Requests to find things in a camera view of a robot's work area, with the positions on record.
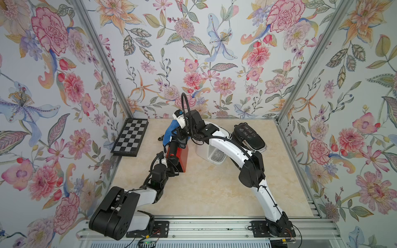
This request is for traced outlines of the red Nespresso coffee machine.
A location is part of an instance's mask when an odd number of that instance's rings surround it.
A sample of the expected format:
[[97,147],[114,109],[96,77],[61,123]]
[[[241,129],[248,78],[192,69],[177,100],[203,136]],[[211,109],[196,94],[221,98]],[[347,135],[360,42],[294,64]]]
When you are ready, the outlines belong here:
[[171,141],[167,147],[166,162],[175,173],[185,173],[187,170],[189,148],[180,148],[177,141]]

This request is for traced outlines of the white coffee machine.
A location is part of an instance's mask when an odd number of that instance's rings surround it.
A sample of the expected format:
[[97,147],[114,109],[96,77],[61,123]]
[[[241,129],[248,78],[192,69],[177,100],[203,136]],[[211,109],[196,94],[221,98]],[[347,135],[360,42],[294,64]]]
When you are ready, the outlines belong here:
[[227,157],[224,152],[207,143],[204,143],[203,145],[196,145],[195,153],[202,159],[214,165],[223,164]]

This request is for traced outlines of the black coffee machine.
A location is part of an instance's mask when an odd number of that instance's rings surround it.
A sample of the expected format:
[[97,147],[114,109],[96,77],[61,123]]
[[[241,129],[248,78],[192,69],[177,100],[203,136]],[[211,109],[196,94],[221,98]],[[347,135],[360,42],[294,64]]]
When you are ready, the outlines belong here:
[[260,135],[247,123],[240,123],[234,126],[232,140],[247,150],[263,153],[267,145]]

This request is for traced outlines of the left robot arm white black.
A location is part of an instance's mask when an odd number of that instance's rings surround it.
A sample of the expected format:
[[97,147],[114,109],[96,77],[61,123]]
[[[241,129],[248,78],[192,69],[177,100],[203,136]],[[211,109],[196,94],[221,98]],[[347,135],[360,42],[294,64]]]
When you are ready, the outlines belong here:
[[177,175],[174,168],[158,163],[140,188],[112,187],[92,215],[89,229],[114,240],[130,234],[146,237],[156,233],[154,215],[138,208],[157,203],[168,179]]

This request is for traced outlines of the blue microfibre cloth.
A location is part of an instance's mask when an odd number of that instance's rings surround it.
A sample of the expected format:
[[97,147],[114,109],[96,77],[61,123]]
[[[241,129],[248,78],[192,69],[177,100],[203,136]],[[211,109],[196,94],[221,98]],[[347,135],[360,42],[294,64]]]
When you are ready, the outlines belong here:
[[167,128],[164,137],[163,137],[163,141],[162,144],[164,147],[167,147],[168,144],[170,143],[170,141],[172,140],[172,132],[177,129],[178,127],[180,127],[178,121],[173,120],[171,122],[171,124],[169,125],[169,127]]

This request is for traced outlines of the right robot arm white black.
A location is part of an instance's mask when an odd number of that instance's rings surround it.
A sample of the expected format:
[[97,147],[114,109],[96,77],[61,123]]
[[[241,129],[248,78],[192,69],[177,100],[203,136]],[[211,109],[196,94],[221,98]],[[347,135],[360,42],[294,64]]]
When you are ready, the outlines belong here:
[[239,180],[251,189],[265,214],[263,221],[252,221],[256,237],[296,236],[294,225],[274,199],[264,173],[262,151],[266,149],[263,139],[247,123],[234,127],[232,133],[211,122],[205,122],[197,111],[176,111],[173,114],[178,127],[172,137],[183,144],[190,138],[200,145],[207,145],[229,157],[239,168]]

